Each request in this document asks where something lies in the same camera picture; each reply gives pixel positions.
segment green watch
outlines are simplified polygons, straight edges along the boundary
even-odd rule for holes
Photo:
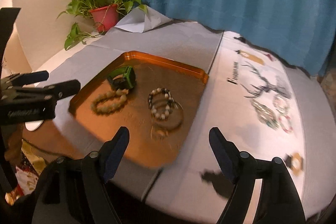
[[[135,86],[134,69],[131,66],[117,68],[108,74],[107,80],[115,90],[130,90]]]

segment red flower pot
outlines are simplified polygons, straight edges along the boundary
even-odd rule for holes
[[[117,4],[105,6],[89,11],[93,16],[94,26],[98,32],[110,30],[119,21]]]

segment metal bolt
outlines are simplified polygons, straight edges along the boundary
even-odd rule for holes
[[[240,156],[243,158],[243,159],[247,159],[249,157],[249,154],[245,151],[243,152],[240,152]]]
[[[280,159],[279,157],[275,157],[274,158],[274,162],[277,164],[281,164],[282,163],[282,159]]]
[[[56,162],[57,162],[58,164],[61,164],[63,161],[64,161],[64,157],[59,157],[59,158],[56,160]]]
[[[98,157],[98,152],[97,151],[92,151],[90,154],[89,154],[90,158],[97,158]]]

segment metal tray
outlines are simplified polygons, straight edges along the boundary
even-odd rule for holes
[[[126,104],[110,115],[93,113],[90,109],[93,99],[111,89],[106,80],[107,74],[124,65],[133,66],[136,74],[136,86],[127,95]],[[112,139],[120,126],[126,126],[130,142],[125,156],[141,166],[159,168],[177,157],[207,81],[208,75],[202,69],[143,52],[125,52],[71,99],[69,112],[103,142]],[[151,137],[152,118],[147,105],[149,93],[157,87],[171,91],[174,100],[182,106],[184,115],[182,124],[163,139]]]

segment potted plant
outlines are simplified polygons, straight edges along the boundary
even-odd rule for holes
[[[93,18],[95,28],[100,34],[104,34],[117,22],[128,14],[135,4],[146,11],[147,7],[141,4],[141,0],[71,0],[64,13],[81,16],[84,18]],[[81,32],[77,23],[72,25],[71,31],[67,36],[64,48],[69,49],[74,44],[84,42],[86,38],[96,37],[87,32]]]

